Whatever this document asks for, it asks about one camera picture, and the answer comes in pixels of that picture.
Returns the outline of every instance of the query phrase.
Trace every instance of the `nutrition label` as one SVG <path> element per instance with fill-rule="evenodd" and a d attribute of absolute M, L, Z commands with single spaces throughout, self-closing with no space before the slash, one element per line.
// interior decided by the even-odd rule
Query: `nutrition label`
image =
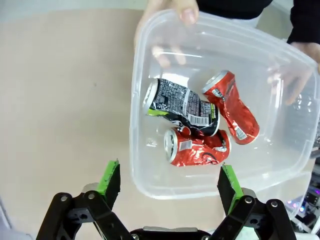
<path fill-rule="evenodd" d="M 150 108 L 181 115 L 191 125 L 199 127 L 209 126 L 218 114 L 211 103 L 201 101 L 195 92 L 166 79 L 158 79 L 157 92 Z"/>

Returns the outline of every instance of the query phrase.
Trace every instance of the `clear plastic container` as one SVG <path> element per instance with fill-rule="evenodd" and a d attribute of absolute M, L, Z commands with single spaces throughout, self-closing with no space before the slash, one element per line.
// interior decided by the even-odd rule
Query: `clear plastic container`
<path fill-rule="evenodd" d="M 311 172 L 301 172 L 284 182 L 257 191 L 255 194 L 262 203 L 270 199 L 281 200 L 289 219 L 293 219 L 304 202 L 310 179 Z"/>
<path fill-rule="evenodd" d="M 222 70 L 235 74 L 240 98 L 260 132 L 248 145 L 232 141 L 225 162 L 233 166 L 242 187 L 259 191 L 296 176 L 309 159 L 320 110 L 316 67 L 287 43 L 232 20 L 201 13 L 197 24 L 186 27 L 173 11 L 156 14 L 142 29 L 134 56 L 130 162 L 137 188 L 156 199 L 219 194 L 220 165 L 175 167 L 167 162 L 164 134 L 172 125 L 142 111 L 150 78 L 200 94 L 213 75 Z M 290 80 L 293 84 L 286 86 Z M 286 105 L 293 86 L 302 91 Z M 224 119 L 220 129 L 227 129 Z"/>

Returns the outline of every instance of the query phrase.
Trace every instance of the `person's hand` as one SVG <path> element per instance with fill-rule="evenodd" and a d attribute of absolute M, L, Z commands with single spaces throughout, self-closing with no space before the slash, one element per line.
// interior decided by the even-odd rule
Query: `person's hand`
<path fill-rule="evenodd" d="M 299 49 L 301 52 L 305 53 L 309 57 L 311 57 L 313 60 L 315 60 L 318 63 L 318 72 L 320 74 L 320 44 L 313 43 L 313 42 L 293 42 L 291 43 L 291 45 Z M 285 87 L 290 84 L 293 84 L 293 82 L 296 81 L 294 83 L 295 86 L 294 86 L 293 93 L 286 100 L 287 105 L 291 105 L 295 101 L 297 96 L 304 89 L 311 74 L 312 74 L 311 72 L 306 71 L 303 74 L 303 76 L 301 76 L 299 79 L 297 78 L 285 79 L 285 83 L 284 83 Z"/>
<path fill-rule="evenodd" d="M 136 48 L 139 34 L 144 24 L 155 13 L 165 9 L 174 9 L 179 18 L 186 25 L 192 25 L 198 20 L 199 8 L 196 0 L 149 0 L 135 31 L 134 48 Z M 171 50 L 173 53 L 176 53 L 175 58 L 180 65 L 186 63 L 186 59 L 182 54 L 179 46 L 171 45 Z M 156 58 L 156 60 L 163 68 L 166 68 L 170 65 L 170 61 L 166 56 L 162 54 L 162 52 L 163 48 L 161 46 L 153 46 L 152 55 Z"/>

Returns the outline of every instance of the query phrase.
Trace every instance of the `black sleeve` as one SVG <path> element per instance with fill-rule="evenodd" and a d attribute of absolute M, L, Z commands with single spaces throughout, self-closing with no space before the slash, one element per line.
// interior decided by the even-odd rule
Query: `black sleeve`
<path fill-rule="evenodd" d="M 290 16 L 293 30 L 288 43 L 320 44 L 320 0 L 293 0 Z"/>

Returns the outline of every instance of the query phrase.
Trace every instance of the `beige table surface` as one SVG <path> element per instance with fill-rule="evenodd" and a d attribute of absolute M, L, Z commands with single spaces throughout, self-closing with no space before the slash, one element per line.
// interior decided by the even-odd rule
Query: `beige table surface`
<path fill-rule="evenodd" d="M 129 230 L 209 230 L 223 218 L 219 197 L 155 200 L 132 181 L 133 36 L 140 16 L 73 10 L 0 25 L 0 195 L 19 231 L 35 236 L 56 193 L 78 195 L 116 158 L 122 183 L 114 211 Z M 100 238 L 86 225 L 77 239 Z"/>

